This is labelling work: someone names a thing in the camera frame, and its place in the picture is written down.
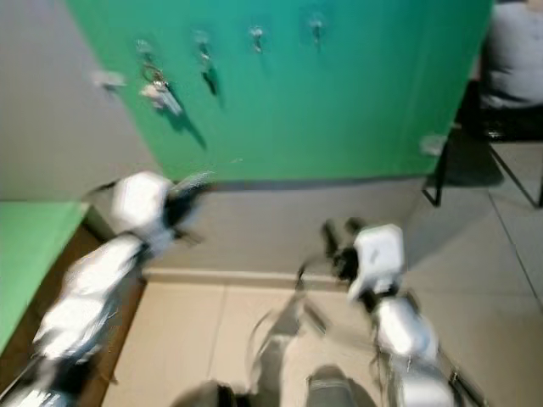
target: gray wall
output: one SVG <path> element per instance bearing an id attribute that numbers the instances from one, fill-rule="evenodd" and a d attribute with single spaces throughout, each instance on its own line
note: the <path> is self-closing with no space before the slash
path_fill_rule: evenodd
<path id="1" fill-rule="evenodd" d="M 91 83 L 97 68 L 62 2 L 0 2 L 2 199 L 79 198 L 134 171 L 158 169 L 117 97 Z M 325 219 L 402 223 L 421 184 L 244 184 L 214 192 L 194 225 L 205 242 L 190 249 L 178 243 L 155 265 L 294 271 L 322 250 Z M 107 208 L 107 195 L 98 198 Z"/>

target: green table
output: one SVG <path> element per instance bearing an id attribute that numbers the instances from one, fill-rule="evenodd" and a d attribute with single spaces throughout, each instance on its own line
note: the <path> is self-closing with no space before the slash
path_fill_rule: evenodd
<path id="1" fill-rule="evenodd" d="M 0 203 L 0 353 L 86 212 L 80 202 Z"/>

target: tiled floor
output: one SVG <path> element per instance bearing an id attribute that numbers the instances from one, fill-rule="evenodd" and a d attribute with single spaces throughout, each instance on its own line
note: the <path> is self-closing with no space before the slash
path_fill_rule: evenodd
<path id="1" fill-rule="evenodd" d="M 507 159 L 507 150 L 501 153 Z M 520 152 L 533 167 L 537 154 L 530 146 Z M 519 171 L 533 194 L 538 171 Z M 404 231 L 404 287 L 415 292 L 448 355 L 492 405 L 543 405 L 543 211 L 531 209 L 506 179 L 490 189 L 447 188 L 440 209 L 421 198 Z M 341 336 L 334 330 L 367 340 L 361 310 L 350 308 L 342 293 L 312 293 L 335 324 L 319 337 L 305 323 L 289 324 L 285 312 L 276 322 L 292 295 L 270 288 L 150 284 L 116 369 L 119 384 L 109 387 L 104 405 L 170 406 L 204 380 L 247 388 L 260 372 L 264 405 L 303 406 L 307 376 L 336 363 L 359 385 L 361 407 L 385 406 L 373 354 L 334 340 Z M 276 335 L 267 342 L 269 332 Z M 273 346 L 256 358 L 262 343 Z M 255 360 L 262 363 L 254 369 Z"/>

